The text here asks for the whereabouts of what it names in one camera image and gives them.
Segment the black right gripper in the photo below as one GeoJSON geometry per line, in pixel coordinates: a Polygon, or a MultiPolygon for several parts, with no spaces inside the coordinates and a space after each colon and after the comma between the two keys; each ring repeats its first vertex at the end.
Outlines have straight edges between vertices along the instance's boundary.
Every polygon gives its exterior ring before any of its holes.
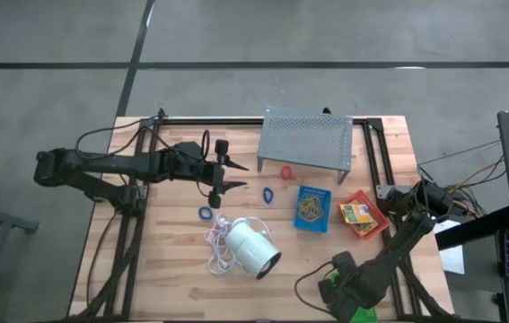
{"type": "Polygon", "coordinates": [[[357,301],[347,290],[347,284],[355,274],[357,265],[349,251],[338,253],[331,263],[338,275],[318,283],[320,297],[337,321],[351,321],[357,312],[357,301]]]}

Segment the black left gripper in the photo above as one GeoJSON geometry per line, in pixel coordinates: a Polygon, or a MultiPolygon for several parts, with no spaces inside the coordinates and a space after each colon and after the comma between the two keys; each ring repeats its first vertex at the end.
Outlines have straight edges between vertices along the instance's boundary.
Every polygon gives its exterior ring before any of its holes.
{"type": "Polygon", "coordinates": [[[205,161],[200,158],[200,146],[196,142],[188,142],[186,149],[191,156],[190,173],[195,181],[206,184],[212,189],[208,193],[208,204],[212,208],[219,208],[221,205],[221,195],[226,193],[232,188],[238,188],[247,185],[244,181],[225,181],[224,182],[224,168],[234,168],[238,170],[249,169],[243,167],[230,158],[224,160],[225,155],[228,153],[229,143],[226,140],[217,139],[215,142],[215,153],[217,155],[216,161],[205,161]]]}

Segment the green plastic basket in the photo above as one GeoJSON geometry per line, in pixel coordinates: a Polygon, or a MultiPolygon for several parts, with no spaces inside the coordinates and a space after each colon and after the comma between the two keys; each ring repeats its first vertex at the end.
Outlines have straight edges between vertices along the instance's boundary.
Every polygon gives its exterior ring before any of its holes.
{"type": "MultiPolygon", "coordinates": [[[[328,279],[333,284],[334,287],[337,286],[339,273],[337,269],[334,269],[328,276],[328,279]]],[[[363,309],[359,308],[354,317],[349,321],[349,323],[379,323],[377,318],[377,313],[375,309],[363,309]]]]}

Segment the yellow and green card box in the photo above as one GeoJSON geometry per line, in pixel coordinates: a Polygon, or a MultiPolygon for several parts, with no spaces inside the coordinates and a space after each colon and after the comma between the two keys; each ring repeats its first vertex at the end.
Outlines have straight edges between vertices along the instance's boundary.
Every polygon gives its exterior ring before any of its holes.
{"type": "Polygon", "coordinates": [[[371,221],[370,223],[355,223],[354,227],[357,229],[360,236],[365,236],[370,231],[376,229],[378,223],[376,221],[371,221]]]}

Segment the white spotlight lamp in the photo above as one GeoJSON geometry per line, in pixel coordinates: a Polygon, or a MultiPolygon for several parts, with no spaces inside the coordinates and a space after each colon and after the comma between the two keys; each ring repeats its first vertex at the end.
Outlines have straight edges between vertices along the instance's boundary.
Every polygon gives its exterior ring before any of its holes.
{"type": "Polygon", "coordinates": [[[257,280],[264,278],[282,256],[269,235],[255,231],[247,218],[232,223],[224,242],[242,269],[257,280]]]}

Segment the grey perforated metal shelf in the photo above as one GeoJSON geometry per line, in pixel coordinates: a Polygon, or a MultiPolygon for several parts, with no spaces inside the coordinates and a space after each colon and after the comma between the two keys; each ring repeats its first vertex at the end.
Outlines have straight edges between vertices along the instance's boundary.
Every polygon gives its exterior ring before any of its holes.
{"type": "Polygon", "coordinates": [[[257,171],[265,160],[335,170],[342,184],[352,168],[354,119],[268,106],[263,116],[257,171]]]}

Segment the long yellow rubber band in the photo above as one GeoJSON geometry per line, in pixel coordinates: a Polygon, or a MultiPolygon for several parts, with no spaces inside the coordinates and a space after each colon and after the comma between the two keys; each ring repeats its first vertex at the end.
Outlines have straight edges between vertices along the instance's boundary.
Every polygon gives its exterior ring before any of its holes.
{"type": "Polygon", "coordinates": [[[301,200],[299,203],[299,215],[310,218],[323,216],[320,200],[316,196],[308,196],[301,200]]]}

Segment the blue plastic basket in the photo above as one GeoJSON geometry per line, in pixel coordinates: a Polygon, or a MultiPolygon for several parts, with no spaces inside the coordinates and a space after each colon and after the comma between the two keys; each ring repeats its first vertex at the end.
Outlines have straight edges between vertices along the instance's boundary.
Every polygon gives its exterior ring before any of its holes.
{"type": "Polygon", "coordinates": [[[331,206],[331,192],[321,188],[300,186],[294,213],[294,227],[298,230],[326,233],[329,229],[329,215],[331,206]],[[298,216],[299,203],[308,196],[317,196],[320,199],[323,216],[314,223],[307,223],[298,216]]]}

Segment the orange plastic basket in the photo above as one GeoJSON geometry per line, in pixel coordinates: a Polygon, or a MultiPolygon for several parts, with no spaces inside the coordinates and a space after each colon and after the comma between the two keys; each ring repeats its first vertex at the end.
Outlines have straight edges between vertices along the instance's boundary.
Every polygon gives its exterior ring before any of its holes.
{"type": "Polygon", "coordinates": [[[370,240],[371,238],[379,235],[385,229],[387,229],[390,225],[390,221],[387,217],[382,213],[377,204],[365,194],[363,190],[357,190],[353,194],[351,194],[348,198],[346,198],[341,204],[338,205],[338,213],[341,215],[343,221],[349,225],[350,230],[360,239],[360,240],[370,240]],[[378,223],[378,227],[372,231],[370,231],[365,236],[360,236],[358,234],[357,229],[351,223],[346,223],[345,219],[340,211],[340,206],[344,204],[366,204],[369,207],[370,215],[373,220],[378,223]]]}

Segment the black side desk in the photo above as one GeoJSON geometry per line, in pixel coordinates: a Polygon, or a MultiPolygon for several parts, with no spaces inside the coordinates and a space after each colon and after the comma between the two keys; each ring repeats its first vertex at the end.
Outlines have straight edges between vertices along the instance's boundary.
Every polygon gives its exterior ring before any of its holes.
{"type": "Polygon", "coordinates": [[[435,234],[435,239],[438,249],[444,250],[494,235],[501,229],[509,229],[509,206],[440,231],[435,234]]]}

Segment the white paper sheet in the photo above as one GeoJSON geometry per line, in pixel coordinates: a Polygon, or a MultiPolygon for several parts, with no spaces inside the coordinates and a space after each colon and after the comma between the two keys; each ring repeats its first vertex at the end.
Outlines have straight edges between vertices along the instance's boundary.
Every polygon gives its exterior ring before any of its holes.
{"type": "MultiPolygon", "coordinates": [[[[442,231],[449,230],[455,226],[460,225],[460,223],[446,220],[442,223],[438,223],[434,227],[434,234],[437,235],[442,231]]],[[[443,269],[446,272],[464,275],[465,274],[465,266],[464,266],[464,256],[463,256],[463,247],[462,245],[451,247],[448,249],[443,249],[439,251],[440,258],[442,260],[443,269]]]]}

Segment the black aluminium rig frame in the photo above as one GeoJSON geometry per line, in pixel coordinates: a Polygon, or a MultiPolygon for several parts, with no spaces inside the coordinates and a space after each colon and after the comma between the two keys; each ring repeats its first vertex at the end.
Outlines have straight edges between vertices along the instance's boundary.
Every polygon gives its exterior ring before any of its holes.
{"type": "Polygon", "coordinates": [[[222,198],[221,211],[230,219],[249,217],[255,228],[268,227],[282,256],[273,270],[257,280],[235,267],[221,276],[209,272],[212,249],[204,234],[210,222],[198,209],[206,204],[206,188],[185,181],[165,181],[149,190],[142,245],[128,309],[124,309],[124,284],[118,286],[111,316],[143,321],[259,320],[320,321],[321,299],[317,283],[324,263],[347,250],[357,262],[373,258],[382,238],[360,240],[338,213],[329,218],[326,233],[294,227],[294,208],[300,186],[324,188],[339,205],[357,190],[372,194],[393,177],[398,185],[417,182],[417,161],[406,120],[383,117],[382,134],[364,135],[356,125],[352,144],[352,169],[342,184],[333,170],[295,166],[289,180],[280,177],[276,161],[263,162],[257,171],[261,118],[174,118],[161,126],[163,141],[174,144],[197,141],[204,131],[229,142],[233,160],[249,170],[230,169],[229,180],[247,182],[222,198]],[[264,187],[274,191],[267,205],[264,187]]]}

